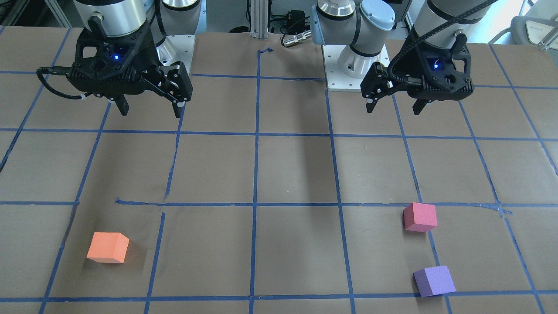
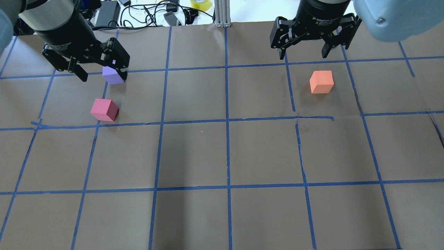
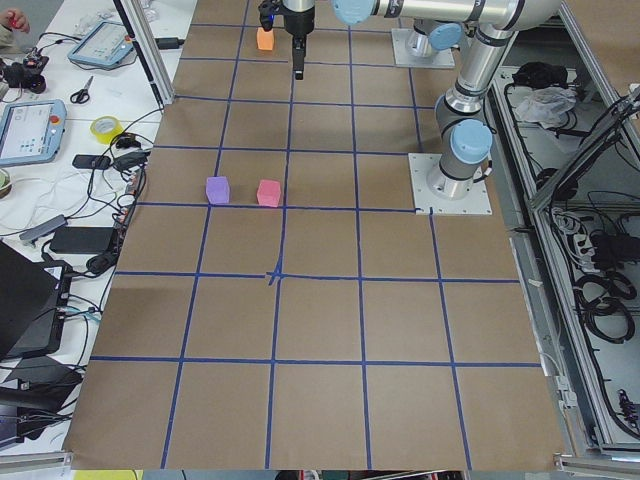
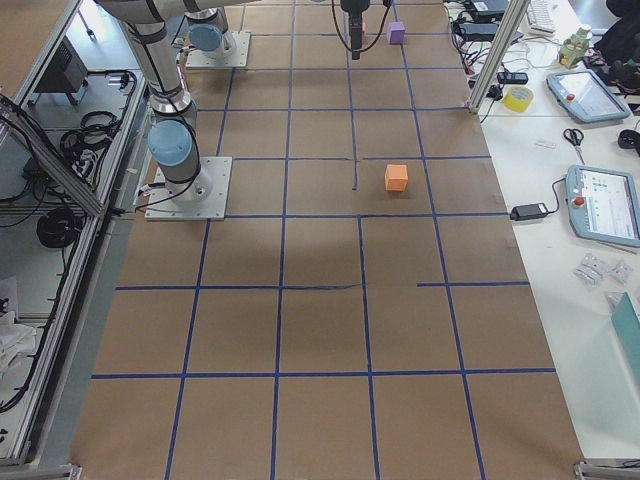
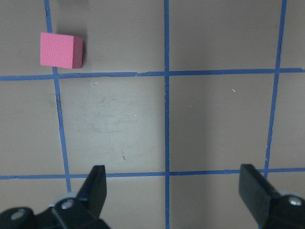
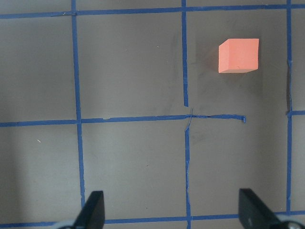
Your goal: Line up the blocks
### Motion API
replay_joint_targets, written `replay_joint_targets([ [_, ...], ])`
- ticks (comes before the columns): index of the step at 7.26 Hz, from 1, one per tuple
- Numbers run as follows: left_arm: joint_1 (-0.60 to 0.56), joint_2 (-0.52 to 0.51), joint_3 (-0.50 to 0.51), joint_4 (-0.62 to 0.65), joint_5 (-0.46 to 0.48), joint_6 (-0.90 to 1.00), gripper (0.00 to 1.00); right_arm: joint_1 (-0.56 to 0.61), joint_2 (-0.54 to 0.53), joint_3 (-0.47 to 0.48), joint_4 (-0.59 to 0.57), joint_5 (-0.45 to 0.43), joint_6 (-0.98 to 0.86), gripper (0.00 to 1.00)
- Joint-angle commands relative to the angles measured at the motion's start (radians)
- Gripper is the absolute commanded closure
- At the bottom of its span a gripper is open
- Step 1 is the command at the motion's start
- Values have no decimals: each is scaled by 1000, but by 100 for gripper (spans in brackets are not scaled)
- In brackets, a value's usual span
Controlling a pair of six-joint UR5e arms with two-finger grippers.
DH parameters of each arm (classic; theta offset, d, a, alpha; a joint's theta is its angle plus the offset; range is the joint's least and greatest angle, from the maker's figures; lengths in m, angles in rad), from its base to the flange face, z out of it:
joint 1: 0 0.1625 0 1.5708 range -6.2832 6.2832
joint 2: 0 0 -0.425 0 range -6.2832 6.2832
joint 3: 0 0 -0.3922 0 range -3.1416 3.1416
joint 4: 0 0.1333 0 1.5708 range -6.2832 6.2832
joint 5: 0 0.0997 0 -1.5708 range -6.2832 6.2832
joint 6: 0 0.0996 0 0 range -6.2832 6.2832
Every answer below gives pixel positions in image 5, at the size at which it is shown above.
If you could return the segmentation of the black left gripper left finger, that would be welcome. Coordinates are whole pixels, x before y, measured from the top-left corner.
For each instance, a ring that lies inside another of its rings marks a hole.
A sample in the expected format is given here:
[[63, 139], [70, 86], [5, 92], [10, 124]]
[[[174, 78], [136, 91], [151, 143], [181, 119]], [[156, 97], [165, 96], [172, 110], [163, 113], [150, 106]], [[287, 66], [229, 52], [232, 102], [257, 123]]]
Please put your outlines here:
[[109, 229], [100, 218], [107, 196], [105, 166], [94, 166], [75, 195], [61, 197], [45, 211], [15, 207], [0, 213], [2, 229]]

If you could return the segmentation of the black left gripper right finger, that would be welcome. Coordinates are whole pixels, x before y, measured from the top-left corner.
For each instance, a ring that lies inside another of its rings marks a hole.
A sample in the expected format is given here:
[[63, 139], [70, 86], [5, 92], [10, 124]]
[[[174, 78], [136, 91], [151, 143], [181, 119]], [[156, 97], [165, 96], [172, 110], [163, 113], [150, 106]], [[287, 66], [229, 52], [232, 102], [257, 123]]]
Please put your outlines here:
[[242, 164], [239, 195], [261, 229], [303, 229], [305, 199], [278, 191], [251, 164]]

